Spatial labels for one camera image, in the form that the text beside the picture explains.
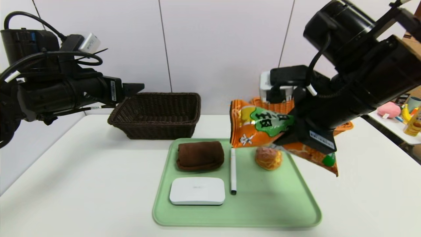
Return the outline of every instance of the white wall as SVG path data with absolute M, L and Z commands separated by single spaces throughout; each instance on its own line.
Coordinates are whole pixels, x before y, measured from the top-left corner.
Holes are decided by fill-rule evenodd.
M 304 27 L 314 14 L 328 2 L 329 0 L 295 0 L 280 67 L 302 64 L 308 65 L 311 62 L 314 55 L 317 53 L 317 50 L 303 37 Z M 352 2 L 376 21 L 390 9 L 389 2 L 393 1 L 352 0 Z M 404 4 L 402 7 L 411 12 L 415 12 L 419 2 L 419 0 L 413 0 Z M 405 30 L 403 27 L 396 23 L 378 39 L 383 40 L 392 34 L 402 38 L 404 33 Z M 317 62 L 315 70 L 329 77 L 332 77 L 337 73 L 333 65 L 324 56 Z
M 158 0 L 35 0 L 41 17 L 65 35 L 92 32 L 104 63 L 93 67 L 144 92 L 171 92 Z M 112 109 L 87 111 L 110 113 Z
M 3 19 L 12 11 L 26 11 L 36 15 L 31 0 L 1 0 L 0 19 L 3 29 Z M 16 16 L 10 22 L 11 29 L 26 27 L 27 29 L 42 29 L 37 21 L 24 16 Z M 3 43 L 0 42 L 0 71 L 8 67 Z M 43 122 L 22 121 L 13 140 L 0 150 L 1 177 L 0 195 L 32 165 L 52 144 L 84 116 L 83 113 L 60 117 L 52 125 Z
M 197 92 L 202 114 L 258 96 L 278 66 L 293 0 L 161 0 L 173 92 Z

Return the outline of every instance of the folded brown towel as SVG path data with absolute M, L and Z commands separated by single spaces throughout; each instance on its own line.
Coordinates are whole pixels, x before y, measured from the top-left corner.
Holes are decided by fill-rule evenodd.
M 224 150 L 220 142 L 179 144 L 177 165 L 181 170 L 214 170 L 224 162 Z

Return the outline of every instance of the snack bag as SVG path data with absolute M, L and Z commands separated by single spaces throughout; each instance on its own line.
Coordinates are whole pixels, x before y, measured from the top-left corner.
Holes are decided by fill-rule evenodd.
M 243 100 L 233 100 L 231 102 L 230 117 L 230 142 L 234 148 L 268 146 L 288 151 L 338 176 L 334 153 L 326 155 L 300 142 L 283 146 L 272 144 L 294 124 L 294 116 L 265 110 Z
M 294 117 L 250 105 L 231 102 L 231 144 L 234 148 L 264 146 L 274 142 L 294 124 Z

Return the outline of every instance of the light green tray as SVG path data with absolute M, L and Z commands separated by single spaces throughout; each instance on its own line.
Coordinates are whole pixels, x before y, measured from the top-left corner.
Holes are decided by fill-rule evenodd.
M 207 172 L 180 171 L 176 160 L 181 143 L 220 141 L 225 161 L 217 170 Z M 254 161 L 256 148 L 236 149 L 237 195 L 230 194 L 228 139 L 175 140 L 153 207 L 153 217 L 162 226 L 225 226 L 225 227 L 312 227 L 322 220 L 320 209 L 291 156 L 283 154 L 283 163 L 275 171 L 267 171 Z M 225 183 L 225 202 L 220 206 L 176 206 L 169 200 L 171 183 L 180 177 L 216 177 Z

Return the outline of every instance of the green label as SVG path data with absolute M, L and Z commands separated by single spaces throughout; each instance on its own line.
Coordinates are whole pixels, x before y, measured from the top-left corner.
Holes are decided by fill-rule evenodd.
M 250 114 L 250 118 L 256 122 L 257 131 L 265 132 L 270 137 L 288 131 L 294 124 L 293 116 L 265 110 L 261 107 L 256 107 L 256 110 Z

